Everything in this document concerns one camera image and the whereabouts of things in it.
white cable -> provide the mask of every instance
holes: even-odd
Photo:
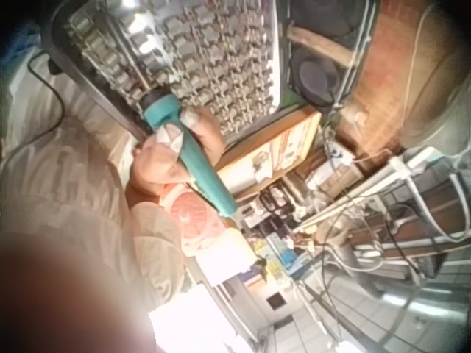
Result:
[[[414,50],[412,51],[412,58],[411,58],[411,67],[409,68],[409,74],[407,77],[407,85],[406,85],[406,94],[404,95],[404,110],[403,110],[403,117],[401,120],[403,124],[406,121],[407,105],[409,103],[409,95],[411,94],[412,76],[414,72],[415,58],[417,56],[417,48],[419,47],[420,32],[422,31],[422,27],[425,22],[425,19],[427,18],[428,14],[434,7],[435,7],[435,3],[433,2],[427,6],[424,13],[420,17],[419,26],[417,27],[417,33],[415,34]]]
[[[376,264],[375,266],[370,267],[370,268],[356,268],[356,267],[352,267],[352,266],[350,266],[350,265],[347,265],[347,264],[340,258],[340,256],[337,255],[337,253],[335,252],[335,250],[333,250],[331,247],[330,247],[330,249],[331,249],[331,254],[336,258],[336,260],[339,261],[345,268],[348,268],[348,269],[351,270],[351,271],[356,271],[356,272],[373,272],[373,271],[378,270],[379,268],[381,268],[381,267],[384,265],[384,260],[381,259],[378,264]]]
[[[462,236],[455,238],[452,237],[451,235],[447,234],[435,221],[435,218],[432,216],[430,210],[428,209],[427,204],[425,203],[424,199],[422,198],[422,195],[420,195],[419,189],[415,185],[415,182],[411,177],[406,178],[407,185],[409,186],[409,189],[412,191],[412,195],[417,201],[417,204],[419,205],[421,211],[424,213],[425,217],[427,220],[430,222],[433,228],[445,239],[448,239],[449,241],[453,243],[460,243],[466,238],[470,236],[470,208],[468,207],[468,203],[466,200],[466,195],[464,195],[463,187],[461,186],[461,183],[458,180],[458,176],[456,174],[450,174],[450,179],[451,182],[453,183],[453,186],[456,189],[456,192],[458,194],[459,200],[461,202],[461,206],[463,207],[463,214],[464,214],[464,231]]]

finger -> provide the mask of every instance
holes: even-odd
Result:
[[[180,120],[196,135],[211,164],[215,165],[226,143],[211,111],[204,107],[188,107],[182,111]]]
[[[188,180],[188,172],[177,162],[182,144],[183,134],[175,125],[165,124],[159,128],[136,153],[135,171],[140,179],[151,183]]]

